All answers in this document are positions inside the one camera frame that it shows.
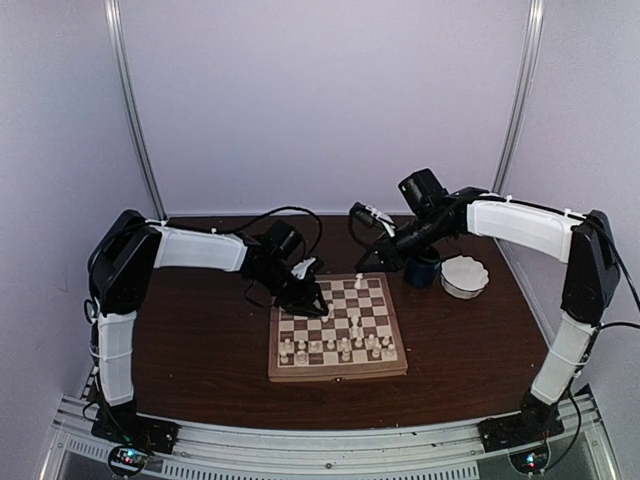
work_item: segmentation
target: chess square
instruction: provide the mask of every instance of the chess square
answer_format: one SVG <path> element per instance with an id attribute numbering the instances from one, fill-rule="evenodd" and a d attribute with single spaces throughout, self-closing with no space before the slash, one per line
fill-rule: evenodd
<path id="1" fill-rule="evenodd" d="M 349 328 L 349 319 L 346 316 L 344 318 L 336 318 L 334 322 L 336 328 Z"/>
<path id="2" fill-rule="evenodd" d="M 338 340 L 342 340 L 343 338 L 351 338 L 351 335 L 349 333 L 350 332 L 348 328 L 336 328 L 336 338 Z"/>
<path id="3" fill-rule="evenodd" d="M 287 338 L 293 342 L 293 331 L 291 332 L 280 332 L 280 341 L 284 342 Z"/>
<path id="4" fill-rule="evenodd" d="M 362 317 L 362 326 L 363 327 L 375 327 L 376 319 L 373 317 Z"/>
<path id="5" fill-rule="evenodd" d="M 344 360 L 342 358 L 342 354 L 338 355 L 338 363 L 343 364 L 343 363 L 353 363 L 353 352 L 351 352 L 351 355 L 349 355 L 349 360 Z"/>
<path id="6" fill-rule="evenodd" d="M 282 362 L 282 357 L 278 355 L 278 366 L 279 367 L 292 367 L 293 366 L 293 353 L 287 355 L 287 363 Z"/>
<path id="7" fill-rule="evenodd" d="M 338 365 L 338 352 L 324 352 L 322 355 L 325 365 Z"/>
<path id="8" fill-rule="evenodd" d="M 323 340 L 322 330 L 309 330 L 309 341 L 313 342 L 314 340 Z"/>
<path id="9" fill-rule="evenodd" d="M 373 356 L 373 350 L 367 350 L 367 360 L 369 362 L 381 362 L 382 361 L 382 352 L 380 352 L 380 356 L 375 358 Z"/>
<path id="10" fill-rule="evenodd" d="M 280 331 L 290 332 L 293 330 L 293 320 L 280 320 Z"/>
<path id="11" fill-rule="evenodd" d="M 379 327 L 376 327 L 376 329 L 378 330 L 379 337 L 385 337 L 387 335 L 391 337 L 393 335 L 393 333 L 391 332 L 391 325 L 381 325 Z"/>
<path id="12" fill-rule="evenodd" d="M 369 335 L 373 335 L 374 337 L 378 336 L 378 328 L 380 327 L 364 327 L 362 329 L 364 338 L 368 338 Z"/>
<path id="13" fill-rule="evenodd" d="M 320 332 L 322 336 L 322 340 L 337 340 L 336 331 L 335 330 L 322 330 Z"/>
<path id="14" fill-rule="evenodd" d="M 367 363 L 367 351 L 366 350 L 354 350 L 351 352 L 354 363 Z"/>
<path id="15" fill-rule="evenodd" d="M 320 328 L 322 330 L 333 330 L 336 328 L 336 323 L 333 318 L 328 318 L 326 322 L 320 321 Z"/>
<path id="16" fill-rule="evenodd" d="M 309 340 L 309 332 L 306 330 L 296 330 L 293 332 L 293 340 L 299 342 L 300 340 L 304 340 L 305 342 Z"/>
<path id="17" fill-rule="evenodd" d="M 309 354 L 309 365 L 322 365 L 324 363 L 324 354 L 323 353 L 310 353 Z"/>

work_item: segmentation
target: white backdrop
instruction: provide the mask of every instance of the white backdrop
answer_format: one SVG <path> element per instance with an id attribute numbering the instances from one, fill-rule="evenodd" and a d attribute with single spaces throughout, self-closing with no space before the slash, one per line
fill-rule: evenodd
<path id="1" fill-rule="evenodd" d="M 528 6 L 123 0 L 168 213 L 404 211 L 396 185 L 425 166 L 491 187 Z"/>

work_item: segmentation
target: brown tabletop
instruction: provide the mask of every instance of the brown tabletop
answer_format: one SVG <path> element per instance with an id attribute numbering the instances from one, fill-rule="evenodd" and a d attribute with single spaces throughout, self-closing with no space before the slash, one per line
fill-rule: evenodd
<path id="1" fill-rule="evenodd" d="M 175 225 L 233 228 L 246 218 L 175 219 Z M 315 224 L 287 217 L 307 238 Z M 323 217 L 322 273 L 353 272 L 362 254 L 345 217 Z M 249 231 L 264 230 L 269 220 Z M 343 383 L 275 384 L 267 377 L 269 313 L 243 297 L 238 274 L 168 268 L 154 272 L 136 322 L 133 375 L 141 413 L 238 427 L 354 429 L 428 425 L 518 409 L 546 346 L 493 240 L 461 237 L 460 248 L 489 270 L 476 299 L 440 285 L 413 289 L 388 274 L 406 376 Z M 268 302 L 266 292 L 252 295 Z"/>

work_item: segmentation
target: white chess piece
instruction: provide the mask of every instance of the white chess piece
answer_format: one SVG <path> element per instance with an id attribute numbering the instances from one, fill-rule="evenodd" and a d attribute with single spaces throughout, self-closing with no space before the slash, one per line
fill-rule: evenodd
<path id="1" fill-rule="evenodd" d="M 393 355 L 396 353 L 396 346 L 393 344 L 389 345 L 384 353 L 387 355 L 387 357 L 393 357 Z"/>

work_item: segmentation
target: metal frame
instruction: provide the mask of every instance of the metal frame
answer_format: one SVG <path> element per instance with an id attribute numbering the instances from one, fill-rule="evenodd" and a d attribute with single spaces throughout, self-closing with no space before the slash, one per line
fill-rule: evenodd
<path id="1" fill-rule="evenodd" d="M 107 14 L 107 25 L 109 27 L 109 35 L 113 45 L 113 52 L 116 56 L 118 65 L 118 73 L 120 74 L 120 83 L 122 86 L 122 94 L 127 110 L 127 118 L 129 120 L 129 128 L 131 137 L 140 163 L 140 169 L 144 177 L 149 196 L 153 202 L 158 219 L 165 220 L 167 218 L 162 199 L 160 198 L 160 190 L 158 183 L 153 175 L 151 161 L 149 160 L 149 152 L 144 141 L 142 133 L 142 125 L 140 123 L 140 115 L 136 99 L 133 94 L 133 84 L 131 82 L 131 74 L 129 71 L 129 61 L 127 59 L 127 49 L 124 42 L 124 33 L 122 31 L 122 20 L 120 18 L 120 2 L 119 0 L 105 0 L 105 10 Z"/>
<path id="2" fill-rule="evenodd" d="M 507 135 L 502 147 L 498 171 L 493 182 L 493 191 L 503 193 L 509 175 L 509 170 L 513 162 L 518 137 L 524 120 L 524 110 L 526 101 L 531 90 L 533 75 L 538 60 L 540 50 L 540 39 L 542 37 L 542 23 L 544 19 L 544 0 L 531 0 L 529 6 L 529 23 L 522 49 L 522 60 L 520 63 L 520 74 L 516 87 L 516 95 L 513 100 L 511 118 L 507 128 Z"/>
<path id="3" fill-rule="evenodd" d="M 591 454 L 599 478 L 618 480 L 611 446 L 592 397 L 582 395 L 576 400 L 588 439 L 582 446 Z M 113 445 L 91 436 L 92 421 L 82 416 L 86 405 L 85 400 L 63 397 L 49 434 L 50 447 L 40 479 L 57 480 L 67 452 L 99 462 L 106 459 Z M 96 408 L 88 408 L 86 413 L 93 418 Z M 555 439 L 573 436 L 577 415 L 569 401 L 560 404 L 560 416 L 566 431 Z M 478 421 L 349 431 L 258 430 L 178 421 L 173 455 L 155 455 L 145 472 L 158 478 L 201 480 L 474 480 L 480 478 L 479 461 L 507 454 L 484 453 Z"/>

